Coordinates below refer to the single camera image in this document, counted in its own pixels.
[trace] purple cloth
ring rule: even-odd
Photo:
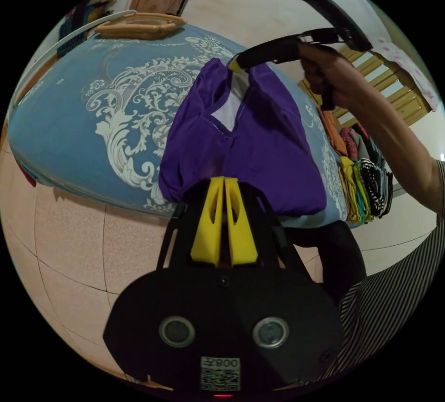
[[[227,113],[235,122],[228,129],[212,114],[226,109],[229,96],[233,102],[235,75],[219,59],[202,68],[168,134],[159,170],[164,198],[179,202],[199,181],[226,176],[262,190],[279,215],[324,210],[323,181],[291,94],[266,64],[244,75],[247,91]]]

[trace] white stick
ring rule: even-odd
[[[13,96],[9,102],[8,106],[8,112],[6,114],[6,118],[9,122],[9,112],[11,108],[14,106],[17,96],[20,93],[20,90],[24,85],[26,85],[27,81],[46,63],[48,62],[51,57],[54,55],[54,53],[57,51],[58,48],[60,48],[62,45],[66,44],[68,41],[70,41],[73,37],[76,37],[79,34],[82,34],[85,31],[90,30],[91,28],[94,28],[95,26],[98,26],[102,23],[108,22],[109,20],[118,19],[119,17],[125,16],[127,14],[135,14],[137,13],[134,9],[129,9],[127,11],[121,11],[120,13],[114,13],[110,14],[106,17],[101,17],[100,19],[94,20],[93,22],[87,23],[84,26],[81,26],[80,28],[73,31],[71,34],[68,34],[68,36],[65,36],[63,39],[60,39],[56,44],[54,44],[50,49],[48,49],[41,57],[39,57],[36,62],[29,68],[29,70],[25,73],[25,75],[22,77],[22,79],[17,84]]]

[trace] wooden tray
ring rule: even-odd
[[[102,23],[95,30],[104,39],[156,40],[186,23],[185,19],[169,14],[135,13]]]

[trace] bed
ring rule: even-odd
[[[206,62],[217,57],[226,64],[243,49],[191,25],[156,41],[94,35],[58,60],[10,111],[12,153],[41,184],[169,218],[174,204],[163,198],[157,179],[175,113]],[[282,217],[283,224],[309,228],[346,220],[338,155],[316,105],[271,68],[299,107],[327,192],[323,212]]]

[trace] yellow cloth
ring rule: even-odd
[[[365,210],[366,210],[365,222],[369,223],[370,221],[373,220],[373,217],[371,216],[371,208],[369,206],[368,194],[366,193],[365,186],[363,185],[362,176],[360,174],[360,168],[358,164],[355,164],[353,166],[353,171],[354,171],[354,177],[356,179],[357,188],[363,197],[363,202],[365,203]]]
[[[344,200],[346,202],[346,210],[348,211],[348,220],[349,220],[349,214],[351,213],[351,203],[350,203],[350,197],[349,197],[349,190],[346,186],[346,182],[344,180],[344,175],[343,175],[343,169],[341,166],[338,166],[338,175],[340,177],[340,182],[342,183]]]
[[[362,218],[360,216],[360,211],[358,209],[357,198],[356,198],[356,184],[354,181],[354,162],[351,161],[346,156],[340,158],[342,163],[341,169],[343,171],[343,178],[345,181],[345,187],[347,190],[346,195],[349,199],[350,211],[348,212],[348,220],[354,223],[361,222]]]

